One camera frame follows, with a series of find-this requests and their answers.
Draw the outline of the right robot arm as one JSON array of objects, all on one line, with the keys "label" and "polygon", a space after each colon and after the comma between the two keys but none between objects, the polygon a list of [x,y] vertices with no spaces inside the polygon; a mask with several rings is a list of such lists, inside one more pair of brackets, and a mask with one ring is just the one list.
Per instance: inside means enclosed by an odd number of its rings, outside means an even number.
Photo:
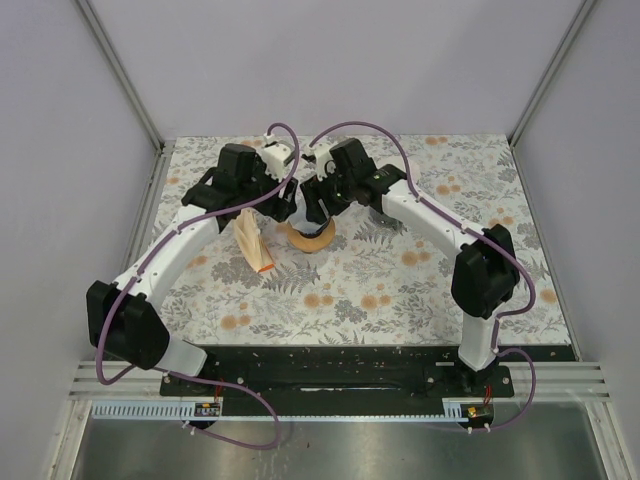
[{"label": "right robot arm", "polygon": [[462,313],[458,357],[464,364],[454,373],[455,383],[466,395],[480,394],[498,357],[496,311],[520,281],[509,231],[483,229],[429,197],[417,187],[405,154],[377,164],[359,140],[349,138],[328,146],[310,143],[302,156],[315,171],[299,186],[289,224],[306,250],[323,248],[335,217],[358,203],[421,234],[453,262],[451,295]]}]

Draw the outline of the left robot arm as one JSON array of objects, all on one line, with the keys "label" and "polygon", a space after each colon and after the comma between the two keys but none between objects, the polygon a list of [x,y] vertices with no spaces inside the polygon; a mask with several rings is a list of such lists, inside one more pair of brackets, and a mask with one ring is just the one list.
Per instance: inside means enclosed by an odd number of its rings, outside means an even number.
[{"label": "left robot arm", "polygon": [[182,374],[192,393],[217,382],[206,352],[174,337],[160,317],[165,297],[198,252],[254,207],[277,221],[295,208],[295,149],[270,140],[254,149],[228,143],[215,166],[189,188],[164,232],[143,256],[110,283],[94,282],[86,294],[89,339],[97,355],[111,355],[143,370]]}]

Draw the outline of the coffee filter paper pack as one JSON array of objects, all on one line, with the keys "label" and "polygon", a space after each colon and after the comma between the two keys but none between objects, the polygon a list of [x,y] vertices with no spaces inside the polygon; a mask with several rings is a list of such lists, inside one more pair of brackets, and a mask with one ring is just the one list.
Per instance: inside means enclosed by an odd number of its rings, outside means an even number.
[{"label": "coffee filter paper pack", "polygon": [[266,272],[275,266],[252,210],[243,209],[234,219],[232,227],[241,253],[255,272]]}]

